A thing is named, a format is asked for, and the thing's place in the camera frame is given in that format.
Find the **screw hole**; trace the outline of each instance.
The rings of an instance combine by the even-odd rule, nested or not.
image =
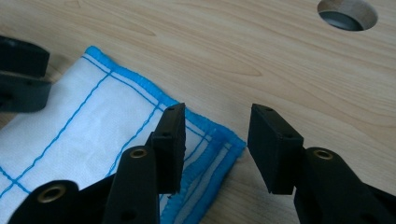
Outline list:
[[[321,158],[323,160],[326,160],[326,161],[329,161],[329,160],[332,159],[332,154],[330,152],[325,151],[325,150],[315,150],[314,154],[317,157],[319,157],[319,158]]]
[[[134,159],[139,159],[139,158],[145,157],[147,154],[148,154],[148,152],[145,149],[139,148],[139,149],[132,151],[130,153],[130,156]]]
[[[64,196],[65,193],[66,187],[64,185],[54,185],[41,192],[37,200],[40,203],[51,203]]]
[[[126,210],[123,211],[121,214],[122,221],[132,221],[136,218],[136,211],[135,210]]]
[[[368,214],[368,213],[363,213],[361,214],[361,219],[368,223],[379,223],[378,220],[375,218],[375,216]]]

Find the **circular hole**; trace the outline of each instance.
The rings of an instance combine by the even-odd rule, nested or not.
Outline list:
[[[131,152],[130,156],[134,159],[145,157],[148,152],[145,149],[137,149]]]
[[[361,219],[363,219],[367,223],[379,223],[375,216],[368,213],[361,214]]]
[[[323,160],[329,161],[332,159],[332,154],[324,150],[315,150],[314,154]]]
[[[318,14],[331,26],[347,31],[364,31],[375,26],[375,9],[363,0],[322,0]]]
[[[51,203],[59,198],[61,198],[66,193],[66,187],[64,185],[54,185],[43,192],[41,192],[37,200],[40,203]]]
[[[121,213],[121,220],[122,221],[132,221],[136,218],[136,211],[135,210],[126,210]]]

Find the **wooden table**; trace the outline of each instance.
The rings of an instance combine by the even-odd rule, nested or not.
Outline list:
[[[243,139],[251,104],[271,106],[305,147],[335,151],[395,195],[396,1],[370,0],[378,19],[361,32],[327,24],[318,2],[1,1],[0,35],[50,51],[52,80],[95,45]],[[1,114],[1,127],[12,117]],[[292,196],[268,194],[247,150],[202,220],[295,222]]]

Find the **white cloth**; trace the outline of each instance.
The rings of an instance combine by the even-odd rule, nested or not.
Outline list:
[[[163,110],[176,103],[89,47],[53,85],[43,110],[20,114],[0,131],[0,223],[51,180],[72,180],[84,189],[116,172],[122,151],[144,145]],[[160,196],[161,223],[199,222],[246,145],[189,109],[186,135],[181,191]]]

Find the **folded cloth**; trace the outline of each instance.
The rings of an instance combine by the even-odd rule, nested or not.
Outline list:
[[[28,193],[51,180],[80,189],[114,174],[121,153],[145,145],[177,101],[96,47],[53,85],[47,106],[20,114],[0,131],[0,223]],[[229,129],[186,109],[181,190],[160,195],[161,223],[197,223],[245,147]]]

